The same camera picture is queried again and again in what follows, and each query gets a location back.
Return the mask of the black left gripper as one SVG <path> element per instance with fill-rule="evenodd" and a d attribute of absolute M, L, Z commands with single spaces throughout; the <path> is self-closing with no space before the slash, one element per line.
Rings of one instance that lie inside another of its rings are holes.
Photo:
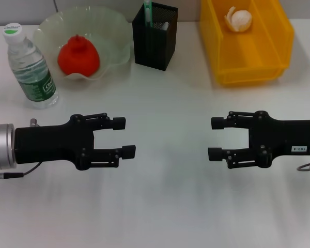
<path fill-rule="evenodd" d="M 134 159 L 136 146 L 94 149 L 93 131 L 124 130 L 126 119 L 110 119 L 107 113 L 72 115 L 57 126 L 17 128 L 14 154 L 18 164 L 67 160 L 80 171 L 89 168 L 117 168 L 119 160 Z"/>

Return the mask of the white paper ball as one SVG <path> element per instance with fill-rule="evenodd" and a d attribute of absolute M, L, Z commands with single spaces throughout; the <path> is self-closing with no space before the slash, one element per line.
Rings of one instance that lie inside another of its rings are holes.
<path fill-rule="evenodd" d="M 232 6 L 224 20 L 228 28 L 235 33 L 247 31 L 252 25 L 252 14 L 247 10 L 238 10 Z"/>

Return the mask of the green utility knife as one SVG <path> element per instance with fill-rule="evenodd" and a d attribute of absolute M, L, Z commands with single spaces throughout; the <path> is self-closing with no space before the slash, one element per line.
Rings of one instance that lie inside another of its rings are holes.
<path fill-rule="evenodd" d="M 152 22 L 152 0 L 144 0 L 145 25 L 153 27 Z"/>

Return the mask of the black mesh pen holder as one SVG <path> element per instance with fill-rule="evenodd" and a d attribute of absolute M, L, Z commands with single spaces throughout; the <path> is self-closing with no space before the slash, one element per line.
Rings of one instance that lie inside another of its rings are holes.
<path fill-rule="evenodd" d="M 178 8 L 152 1 L 152 22 L 145 25 L 143 5 L 132 22 L 135 62 L 165 71 L 175 52 Z M 167 31 L 161 30 L 165 22 Z"/>

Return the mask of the clear green-label water bottle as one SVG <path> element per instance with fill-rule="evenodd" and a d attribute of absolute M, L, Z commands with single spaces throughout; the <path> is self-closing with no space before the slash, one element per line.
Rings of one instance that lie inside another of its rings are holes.
<path fill-rule="evenodd" d="M 27 38 L 19 23 L 3 29 L 8 44 L 8 62 L 26 98 L 37 109 L 46 109 L 58 101 L 56 85 L 39 48 Z"/>

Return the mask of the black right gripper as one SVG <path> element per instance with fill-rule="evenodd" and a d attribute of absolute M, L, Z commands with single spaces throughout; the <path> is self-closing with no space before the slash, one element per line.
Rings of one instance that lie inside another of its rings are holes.
<path fill-rule="evenodd" d="M 265 111 L 234 112 L 212 117 L 212 130 L 249 129 L 250 148 L 208 148 L 209 161 L 223 161 L 229 169 L 268 168 L 280 156 L 310 156 L 310 120 L 277 120 Z"/>

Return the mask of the yellow plastic bin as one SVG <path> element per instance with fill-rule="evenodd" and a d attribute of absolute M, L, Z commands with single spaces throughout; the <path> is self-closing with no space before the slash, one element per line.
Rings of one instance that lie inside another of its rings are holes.
<path fill-rule="evenodd" d="M 294 29 L 279 0 L 201 0 L 200 34 L 212 74 L 222 85 L 259 84 L 290 65 Z M 225 23 L 229 9 L 246 10 L 251 27 L 241 33 Z"/>

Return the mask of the red-orange fruit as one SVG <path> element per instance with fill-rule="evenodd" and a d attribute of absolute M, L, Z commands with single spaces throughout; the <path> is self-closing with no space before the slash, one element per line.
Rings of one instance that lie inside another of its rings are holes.
<path fill-rule="evenodd" d="M 100 56 L 95 46 L 85 37 L 75 35 L 62 46 L 57 63 L 63 73 L 78 73 L 89 77 L 100 68 Z"/>

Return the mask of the pale green glass fruit plate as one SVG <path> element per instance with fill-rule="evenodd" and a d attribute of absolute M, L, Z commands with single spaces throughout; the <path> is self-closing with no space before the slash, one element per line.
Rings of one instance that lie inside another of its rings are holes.
<path fill-rule="evenodd" d="M 66 74 L 57 63 L 60 49 L 79 35 L 89 40 L 100 57 L 99 69 L 90 76 Z M 125 16 L 107 7 L 72 7 L 45 19 L 34 32 L 33 43 L 43 53 L 52 76 L 97 81 L 131 56 L 132 27 Z"/>

